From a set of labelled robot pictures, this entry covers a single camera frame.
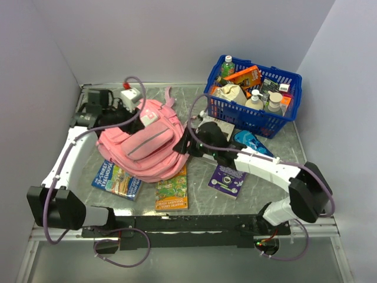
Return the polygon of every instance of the blue package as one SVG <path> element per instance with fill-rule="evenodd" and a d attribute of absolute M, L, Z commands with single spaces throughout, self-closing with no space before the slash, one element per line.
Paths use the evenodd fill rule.
<path fill-rule="evenodd" d="M 270 152 L 264 145 L 261 143 L 256 136 L 251 134 L 249 131 L 240 131 L 239 133 L 235 134 L 233 139 L 236 142 L 243 143 L 246 146 L 251 147 L 253 150 L 256 150 L 259 153 L 268 155 L 270 157 L 274 157 L 272 152 Z"/>

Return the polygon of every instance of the green bottle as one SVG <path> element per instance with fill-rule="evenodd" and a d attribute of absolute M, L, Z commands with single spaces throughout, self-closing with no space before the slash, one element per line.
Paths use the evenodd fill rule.
<path fill-rule="evenodd" d="M 235 64 L 232 62 L 232 57 L 229 55 L 226 56 L 225 62 L 221 65 L 221 76 L 224 78 L 224 77 L 227 77 L 228 75 L 233 75 L 234 67 L 235 67 Z"/>

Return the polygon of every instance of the orange box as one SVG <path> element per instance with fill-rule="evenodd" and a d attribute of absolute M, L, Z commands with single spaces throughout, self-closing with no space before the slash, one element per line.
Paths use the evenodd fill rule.
<path fill-rule="evenodd" d="M 234 84 L 238 84 L 244 90 L 247 90 L 254 85 L 261 83 L 261 74 L 256 65 L 247 68 L 245 70 L 234 73 L 224 78 L 227 81 L 231 81 Z"/>

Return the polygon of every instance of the blue book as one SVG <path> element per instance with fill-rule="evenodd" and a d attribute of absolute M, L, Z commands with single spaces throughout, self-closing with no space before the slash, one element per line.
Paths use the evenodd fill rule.
<path fill-rule="evenodd" d="M 270 152 L 267 147 L 261 143 L 256 136 L 251 134 L 249 131 L 240 131 L 234 135 L 234 140 L 239 143 L 243 143 L 246 146 L 251 147 L 253 150 L 256 150 L 259 153 L 265 154 L 270 157 L 274 157 L 272 152 Z"/>
<path fill-rule="evenodd" d="M 95 176 L 92 186 L 107 192 L 136 200 L 142 181 L 130 176 L 113 162 L 105 160 Z"/>

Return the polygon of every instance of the orange book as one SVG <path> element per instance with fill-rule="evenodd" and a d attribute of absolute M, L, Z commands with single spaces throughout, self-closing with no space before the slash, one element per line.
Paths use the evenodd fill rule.
<path fill-rule="evenodd" d="M 234 73 L 224 78 L 227 81 L 231 81 L 234 84 L 238 84 L 244 90 L 247 90 L 254 85 L 261 83 L 261 74 L 256 65 L 247 68 L 245 70 Z"/>
<path fill-rule="evenodd" d="M 181 210 L 189 207 L 186 165 L 173 178 L 157 183 L 155 207 L 157 211 Z"/>

